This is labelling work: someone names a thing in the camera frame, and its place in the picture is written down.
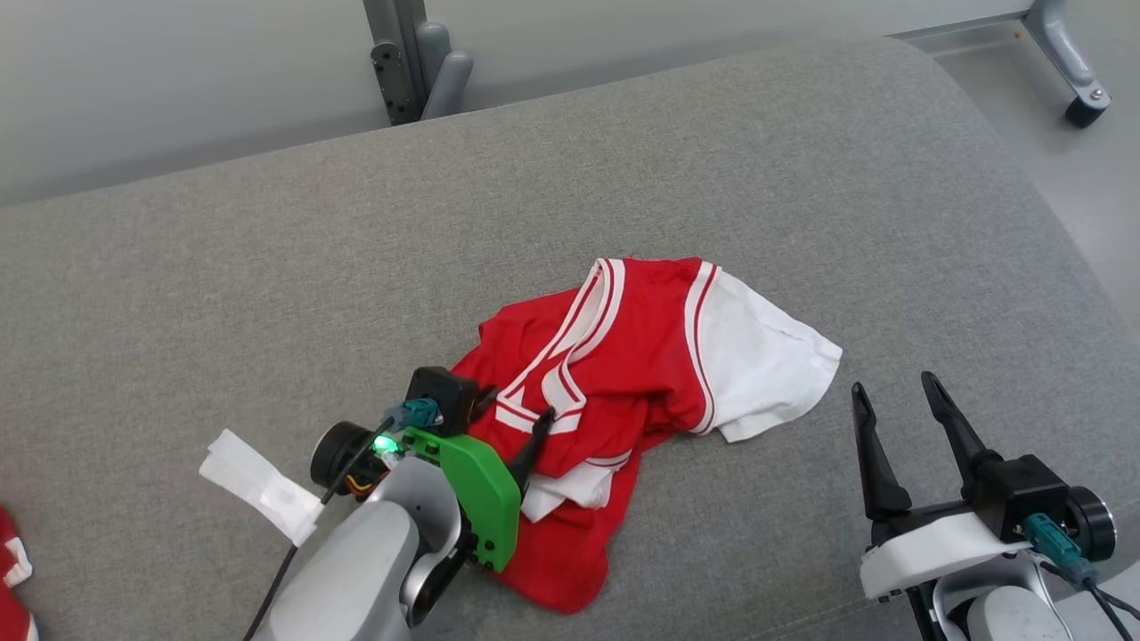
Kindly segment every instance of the white wall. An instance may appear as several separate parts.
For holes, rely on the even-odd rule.
[[[474,54],[466,105],[481,108],[1028,1],[426,0],[426,8]],[[0,204],[382,127],[370,48],[361,0],[0,0]]]

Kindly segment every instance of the white tape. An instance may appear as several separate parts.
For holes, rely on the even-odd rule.
[[[278,472],[229,430],[210,445],[198,473],[253,505],[298,546],[316,529],[324,509],[320,498]]]

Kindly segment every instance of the gray metal bracket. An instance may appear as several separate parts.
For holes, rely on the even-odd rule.
[[[1065,0],[1035,0],[1029,13],[1021,18],[1025,30],[1037,41],[1057,71],[1068,82],[1077,99],[1096,116],[1108,108],[1112,99],[1097,80],[1097,72],[1081,55],[1073,35],[1068,31],[1065,15]],[[1075,106],[1070,105],[1072,112]]]
[[[427,21],[423,0],[364,0],[364,9],[389,122],[458,113],[474,60],[451,50],[447,27]]]

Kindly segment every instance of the red fabric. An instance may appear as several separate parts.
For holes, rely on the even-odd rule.
[[[577,429],[552,433],[547,440],[538,473],[560,478],[591,457],[628,455],[613,476],[604,508],[584,509],[567,501],[537,524],[520,519],[519,545],[500,578],[528,599],[565,614],[579,611],[594,600],[609,569],[605,545],[626,516],[642,452],[678,431],[698,427],[706,415],[701,374],[691,358],[684,325],[686,297],[701,266],[695,258],[600,261],[581,291],[503,308],[480,326],[479,347],[454,367],[455,373],[483,386],[498,386],[504,399],[519,388],[512,387],[519,382],[516,379],[537,362],[522,376],[521,403],[498,403],[505,412],[529,411],[528,416],[544,412],[552,405],[547,398],[552,386],[565,388],[572,400],[586,400]],[[603,275],[612,283],[619,275],[614,270],[624,271],[620,295],[610,287],[608,295],[598,295],[596,309],[597,316],[604,316],[610,306],[617,306],[612,325],[608,330],[594,326],[583,333],[578,344],[588,343],[600,332],[604,338],[587,355],[571,358],[567,371],[552,374],[568,356],[567,349],[556,349],[552,341],[557,339],[564,318],[573,320],[581,313],[573,309],[576,297],[601,286]],[[710,279],[707,268],[706,278]],[[585,399],[578,398],[578,391]],[[572,412],[577,409],[561,413],[559,419]],[[470,433],[508,461],[530,435],[500,419],[499,413],[488,412]]]
[[[8,512],[0,508],[0,578],[9,576],[9,573],[19,563],[11,547],[23,543],[16,525],[11,521]],[[11,587],[5,581],[0,581],[0,641],[30,641],[38,639],[35,623],[27,610],[19,605]]]

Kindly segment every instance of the gray fabric surface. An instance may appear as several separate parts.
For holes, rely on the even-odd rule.
[[[417,639],[909,630],[860,599],[856,380],[919,504],[956,487],[930,368],[993,447],[1137,511],[1140,356],[978,112],[896,41],[781,49],[0,212],[0,501],[44,638],[239,636],[287,544],[197,476],[223,428],[307,482],[334,421],[624,255],[723,265],[845,348],[836,383],[646,455],[583,614],[465,571]]]

